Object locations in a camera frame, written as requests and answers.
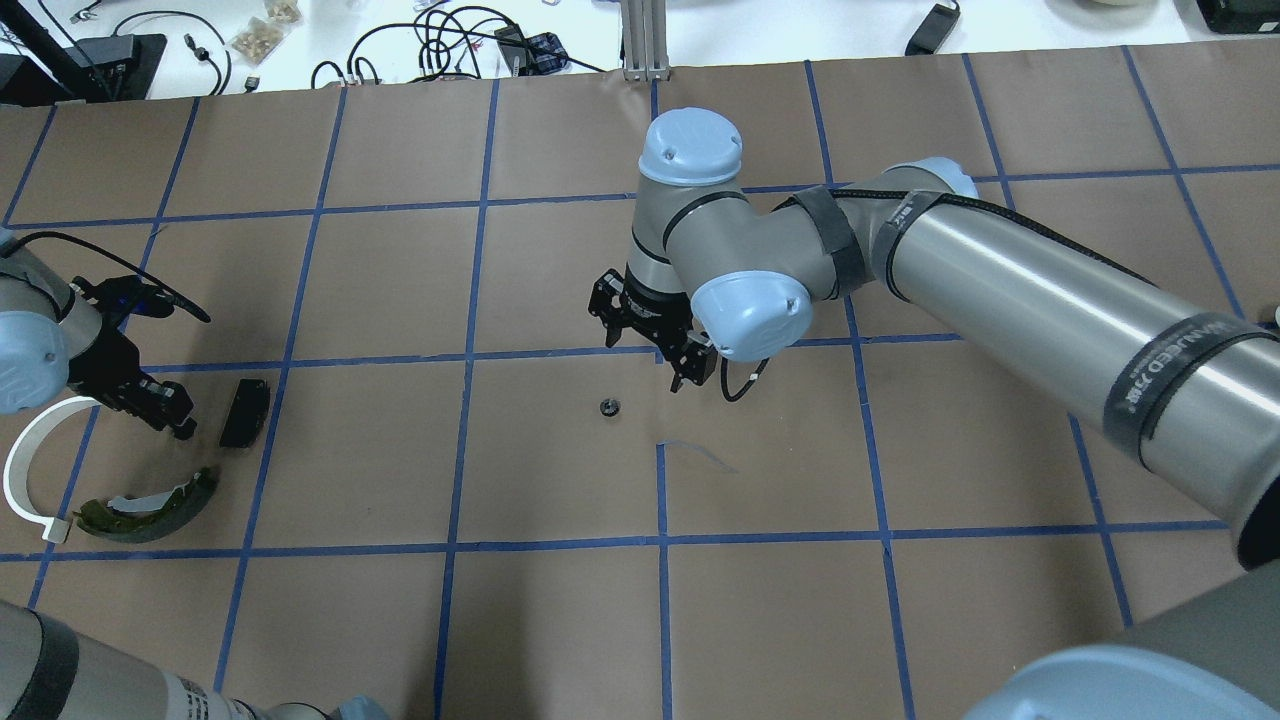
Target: dark green curved object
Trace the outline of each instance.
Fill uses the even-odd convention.
[[[125,515],[100,500],[91,500],[76,514],[76,525],[93,537],[114,542],[151,542],[189,523],[205,509],[216,488],[218,468],[201,468],[189,483],[175,488],[155,512]]]

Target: white curved hook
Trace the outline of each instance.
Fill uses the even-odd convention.
[[[27,473],[31,470],[31,461],[36,456],[36,451],[40,450],[40,443],[45,442],[49,433],[54,432],[54,428],[60,425],[63,420],[97,405],[101,404],[92,397],[70,397],[51,405],[36,415],[36,419],[22,430],[4,462],[4,498],[22,519],[44,525],[45,532],[41,537],[49,542],[67,542],[72,524],[61,518],[41,515],[32,507],[31,496],[27,493]]]

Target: black tape band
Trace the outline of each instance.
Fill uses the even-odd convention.
[[[701,208],[703,205],[707,205],[708,202],[716,202],[717,200],[726,200],[730,197],[746,202],[746,196],[742,195],[741,192],[733,192],[732,190],[722,190],[719,192],[712,192],[704,195],[698,200],[694,200],[689,205],[681,208],[680,211],[671,218],[671,222],[667,223],[667,229],[662,231],[662,251],[663,252],[667,251],[667,242],[671,241],[671,233],[676,231],[676,225],[680,224],[680,220],[684,220],[685,218],[689,217],[690,213]]]
[[[63,714],[79,670],[79,638],[67,625],[32,612],[40,621],[40,655],[8,720],[54,720]]]
[[[653,260],[654,263],[662,263],[663,265],[669,265],[671,264],[671,260],[668,260],[667,258],[663,258],[662,255],[658,255],[653,250],[649,250],[648,247],[645,247],[644,243],[640,242],[640,238],[636,237],[636,231],[635,229],[631,231],[631,242],[636,243],[636,247],[640,249],[640,252],[644,252],[645,258]]]
[[[1183,383],[1228,347],[1256,338],[1280,341],[1221,313],[1202,313],[1174,323],[1143,346],[1111,386],[1102,410],[1102,432],[1146,468],[1142,441],[1155,437],[1160,416]]]
[[[893,214],[876,232],[876,240],[872,242],[872,264],[881,282],[899,300],[910,302],[905,295],[899,292],[897,286],[893,284],[893,256],[897,254],[897,245],[902,242],[902,236],[906,234],[906,231],[911,229],[915,220],[920,219],[920,215],[927,213],[929,208],[937,205],[938,200],[945,195],[947,193],[932,190],[908,192],[906,197],[902,199],[902,204],[897,206],[897,210],[893,210]]]
[[[823,250],[836,265],[836,287],[831,297],[838,297],[844,291],[852,291],[867,274],[867,263],[863,260],[863,251],[858,247],[858,238],[854,237],[849,218],[826,187],[801,190],[791,197],[813,220]]]

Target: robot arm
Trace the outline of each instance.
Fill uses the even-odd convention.
[[[813,302],[879,281],[1224,519],[1245,568],[1280,557],[1280,338],[977,200],[950,160],[804,191],[764,217],[740,167],[724,118],[654,120],[626,274],[607,273],[590,304],[608,345],[641,328],[676,369],[672,391],[700,386],[717,356],[768,359],[808,331]]]
[[[138,348],[116,329],[129,314],[166,316],[174,306],[207,322],[204,310],[136,275],[68,284],[0,228],[0,413],[44,405],[69,387],[189,438],[196,421],[186,388],[143,373]]]

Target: cable connector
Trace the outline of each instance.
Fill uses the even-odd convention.
[[[205,60],[209,59],[209,50],[205,50],[204,47],[197,47],[196,40],[191,37],[191,33],[182,36],[182,40],[183,42],[187,44],[187,47],[191,50],[191,54],[195,55],[197,60],[204,63]]]

